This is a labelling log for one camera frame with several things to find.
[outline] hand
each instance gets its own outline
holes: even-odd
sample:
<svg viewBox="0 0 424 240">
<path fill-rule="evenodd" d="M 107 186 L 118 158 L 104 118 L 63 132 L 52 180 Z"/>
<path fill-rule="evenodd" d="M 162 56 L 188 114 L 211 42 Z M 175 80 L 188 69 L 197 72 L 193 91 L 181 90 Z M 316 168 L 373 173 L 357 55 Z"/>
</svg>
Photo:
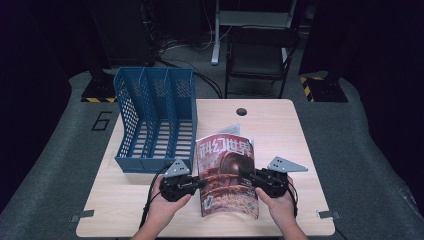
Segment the hand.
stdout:
<svg viewBox="0 0 424 240">
<path fill-rule="evenodd" d="M 159 176 L 153 186 L 149 213 L 146 222 L 134 235 L 134 240 L 155 239 L 159 233 L 171 222 L 175 213 L 184 207 L 191 198 L 190 194 L 185 195 L 177 202 L 169 202 L 159 193 L 159 186 L 163 175 Z"/>
<path fill-rule="evenodd" d="M 288 180 L 291 183 L 289 188 L 294 192 L 292 187 L 293 179 L 288 176 Z M 284 239 L 307 239 L 294 217 L 293 199 L 288 191 L 282 197 L 271 198 L 261 188 L 256 188 L 255 190 L 259 198 L 268 205 L 269 213 L 284 235 Z"/>
</svg>

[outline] magazine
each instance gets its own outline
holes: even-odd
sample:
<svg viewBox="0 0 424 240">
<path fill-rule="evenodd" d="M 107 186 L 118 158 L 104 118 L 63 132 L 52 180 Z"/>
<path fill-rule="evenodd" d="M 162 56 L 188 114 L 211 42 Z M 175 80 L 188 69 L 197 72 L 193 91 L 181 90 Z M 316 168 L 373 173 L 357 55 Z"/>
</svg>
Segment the magazine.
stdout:
<svg viewBox="0 0 424 240">
<path fill-rule="evenodd" d="M 258 196 L 250 180 L 239 175 L 239 168 L 254 171 L 254 151 L 247 138 L 216 133 L 196 141 L 200 179 L 202 216 L 218 212 L 245 213 L 259 216 Z"/>
</svg>

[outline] black backdrop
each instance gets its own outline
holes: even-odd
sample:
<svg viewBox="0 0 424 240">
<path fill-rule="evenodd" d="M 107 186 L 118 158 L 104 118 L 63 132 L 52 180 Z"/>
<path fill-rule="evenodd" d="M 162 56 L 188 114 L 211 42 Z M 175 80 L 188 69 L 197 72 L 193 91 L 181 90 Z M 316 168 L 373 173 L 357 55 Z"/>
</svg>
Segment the black backdrop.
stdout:
<svg viewBox="0 0 424 240">
<path fill-rule="evenodd" d="M 299 70 L 333 71 L 335 60 L 348 63 L 342 77 L 360 94 L 370 135 L 411 189 L 421 213 L 423 12 L 422 1 L 321 1 Z M 350 51 L 339 55 L 344 44 Z"/>
<path fill-rule="evenodd" d="M 78 43 L 76 30 L 90 45 Z M 2 211 L 59 122 L 71 95 L 69 78 L 88 70 L 81 49 L 89 47 L 92 62 L 108 65 L 82 0 L 2 3 L 0 32 Z"/>
</svg>

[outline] table hole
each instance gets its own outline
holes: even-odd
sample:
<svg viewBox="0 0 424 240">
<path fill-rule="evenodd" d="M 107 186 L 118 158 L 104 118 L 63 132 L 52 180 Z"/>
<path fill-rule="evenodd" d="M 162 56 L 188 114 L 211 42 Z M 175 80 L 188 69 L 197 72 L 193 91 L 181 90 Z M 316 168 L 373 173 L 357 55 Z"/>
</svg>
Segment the table hole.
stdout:
<svg viewBox="0 0 424 240">
<path fill-rule="evenodd" d="M 247 114 L 247 110 L 246 110 L 246 109 L 244 109 L 244 108 L 239 108 L 239 109 L 237 109 L 236 113 L 237 113 L 237 115 L 239 115 L 239 116 L 246 116 L 246 114 Z"/>
</svg>

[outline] wooden table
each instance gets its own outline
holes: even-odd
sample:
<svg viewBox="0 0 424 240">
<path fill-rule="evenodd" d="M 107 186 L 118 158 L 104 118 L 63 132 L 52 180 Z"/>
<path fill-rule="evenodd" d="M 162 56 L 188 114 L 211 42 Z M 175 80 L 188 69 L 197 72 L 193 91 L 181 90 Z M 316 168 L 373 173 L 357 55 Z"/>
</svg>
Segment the wooden table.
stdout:
<svg viewBox="0 0 424 240">
<path fill-rule="evenodd" d="M 247 115 L 237 115 L 238 108 L 246 109 Z M 256 168 L 266 168 L 275 156 L 307 166 L 308 172 L 289 174 L 299 194 L 297 221 L 308 236 L 334 233 L 333 220 L 317 216 L 317 211 L 327 211 L 328 206 L 290 100 L 198 99 L 197 114 L 197 138 L 240 123 L 241 135 L 254 139 Z M 94 210 L 94 216 L 80 219 L 76 230 L 79 237 L 131 237 L 138 230 L 154 175 L 122 172 L 114 157 L 123 133 L 119 118 L 84 208 Z M 197 175 L 197 164 L 193 169 L 193 175 Z M 255 236 L 281 236 L 262 201 L 258 219 L 237 213 L 201 217 L 199 191 L 160 234 L 181 238 Z"/>
</svg>

